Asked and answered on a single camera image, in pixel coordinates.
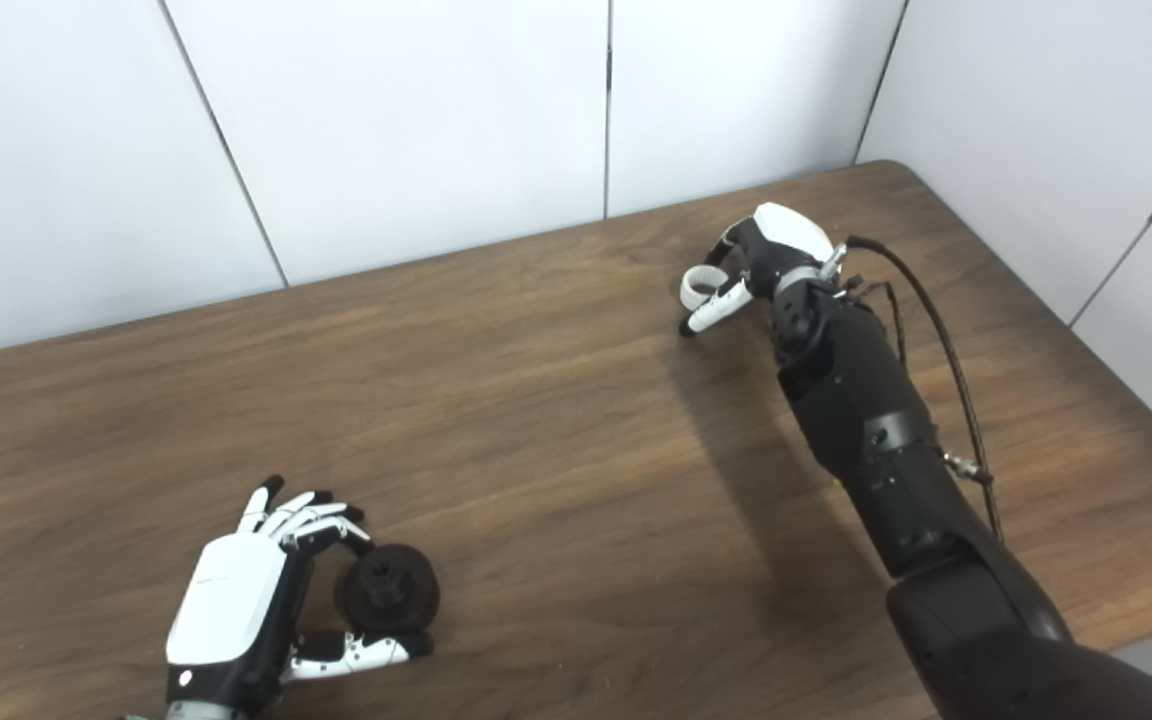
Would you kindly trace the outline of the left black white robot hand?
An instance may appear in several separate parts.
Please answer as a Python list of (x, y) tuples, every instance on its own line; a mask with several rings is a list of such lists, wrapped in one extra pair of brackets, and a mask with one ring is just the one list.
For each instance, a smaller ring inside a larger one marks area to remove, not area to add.
[[(410, 544), (380, 544), (361, 507), (317, 488), (278, 502), (273, 475), (248, 498), (233, 532), (200, 551), (166, 638), (166, 717), (257, 719), (285, 688), (378, 670), (430, 655), (442, 605), (433, 562)], [(353, 553), (338, 579), (342, 630), (298, 621), (314, 562)]]

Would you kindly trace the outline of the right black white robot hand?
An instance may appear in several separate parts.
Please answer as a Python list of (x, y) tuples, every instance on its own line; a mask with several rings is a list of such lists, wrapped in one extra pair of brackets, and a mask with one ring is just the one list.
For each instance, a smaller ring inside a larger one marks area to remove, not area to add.
[(704, 260), (685, 270), (679, 300), (689, 314), (679, 325), (694, 338), (755, 300), (774, 300), (799, 281), (832, 281), (846, 251), (799, 211), (763, 202), (732, 223)]

